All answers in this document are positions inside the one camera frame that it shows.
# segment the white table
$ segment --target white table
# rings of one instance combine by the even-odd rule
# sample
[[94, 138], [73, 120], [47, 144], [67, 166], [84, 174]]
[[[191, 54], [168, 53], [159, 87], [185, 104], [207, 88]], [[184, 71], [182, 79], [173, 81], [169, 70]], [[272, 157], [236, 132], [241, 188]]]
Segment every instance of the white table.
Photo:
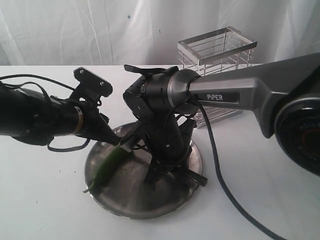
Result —
[[[0, 76], [37, 74], [76, 87], [76, 68], [1, 66]], [[134, 121], [122, 93], [139, 75], [125, 72], [122, 66], [87, 68], [113, 85], [113, 94], [103, 99], [100, 107], [110, 118], [110, 126]], [[34, 81], [50, 95], [66, 98], [70, 94], [68, 89], [52, 83]], [[275, 137], [264, 138], [251, 112], [215, 123], [212, 128], [222, 174], [240, 204], [286, 239], [318, 240], [320, 177], [291, 161]], [[103, 210], [89, 194], [82, 193], [86, 188], [84, 164], [94, 142], [84, 150], [55, 153], [1, 136], [0, 239], [269, 239], [242, 217], [224, 194], [216, 178], [207, 130], [196, 129], [192, 138], [204, 161], [207, 186], [171, 214], [152, 220], [129, 220]], [[74, 136], [59, 137], [54, 145], [66, 147], [70, 140], [73, 145], [84, 141]]]

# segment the stainless steel basket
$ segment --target stainless steel basket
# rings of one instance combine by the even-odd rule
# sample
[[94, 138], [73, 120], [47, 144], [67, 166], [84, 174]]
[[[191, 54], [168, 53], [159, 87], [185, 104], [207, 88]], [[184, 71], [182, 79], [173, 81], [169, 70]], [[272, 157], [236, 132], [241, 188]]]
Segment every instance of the stainless steel basket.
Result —
[[[178, 42], [180, 68], [191, 69], [199, 75], [217, 74], [247, 68], [252, 60], [257, 41], [228, 26], [216, 31]], [[204, 107], [210, 123], [242, 113], [239, 109]], [[198, 128], [205, 125], [201, 112], [195, 115]]]

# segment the green object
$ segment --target green object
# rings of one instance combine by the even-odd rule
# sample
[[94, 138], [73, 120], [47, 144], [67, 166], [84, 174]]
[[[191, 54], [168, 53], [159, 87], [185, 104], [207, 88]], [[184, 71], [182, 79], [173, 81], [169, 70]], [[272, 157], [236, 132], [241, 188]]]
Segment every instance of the green object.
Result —
[[83, 193], [92, 191], [96, 187], [105, 185], [112, 177], [113, 173], [130, 155], [131, 152], [127, 152], [120, 145], [117, 145], [108, 156], [105, 157], [98, 170], [96, 171], [91, 185], [84, 190]]

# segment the stainless steel plate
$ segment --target stainless steel plate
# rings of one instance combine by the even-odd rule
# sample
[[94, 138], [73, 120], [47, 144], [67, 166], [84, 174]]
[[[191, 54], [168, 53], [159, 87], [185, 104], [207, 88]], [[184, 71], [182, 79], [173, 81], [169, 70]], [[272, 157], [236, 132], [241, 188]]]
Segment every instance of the stainless steel plate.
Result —
[[[132, 123], [114, 129], [118, 136], [125, 135]], [[203, 164], [197, 146], [191, 142], [192, 153], [189, 169], [202, 174]], [[90, 185], [102, 160], [113, 146], [97, 142], [91, 149], [85, 163], [86, 185]], [[130, 159], [115, 172], [106, 187], [99, 194], [91, 195], [107, 211], [129, 219], [151, 219], [170, 213], [183, 205], [197, 190], [198, 184], [187, 181], [180, 183], [170, 173], [161, 179], [155, 190], [147, 188], [144, 178], [151, 161], [151, 155], [144, 150], [136, 150]]]

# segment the metal base plate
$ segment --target metal base plate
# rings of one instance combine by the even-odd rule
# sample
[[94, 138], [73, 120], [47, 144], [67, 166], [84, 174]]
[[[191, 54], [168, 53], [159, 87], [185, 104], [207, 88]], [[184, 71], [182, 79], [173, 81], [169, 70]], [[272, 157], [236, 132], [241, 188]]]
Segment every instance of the metal base plate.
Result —
[[[118, 136], [124, 136], [132, 123], [114, 129]], [[196, 145], [191, 142], [192, 153], [188, 160], [189, 169], [202, 174], [203, 164]], [[85, 182], [88, 186], [102, 160], [113, 146], [97, 142], [85, 163]], [[182, 206], [197, 190], [198, 184], [186, 180], [183, 184], [169, 173], [161, 179], [155, 190], [143, 184], [151, 161], [151, 155], [144, 150], [135, 150], [115, 172], [106, 187], [99, 194], [91, 195], [107, 211], [129, 219], [152, 219], [170, 213]]]

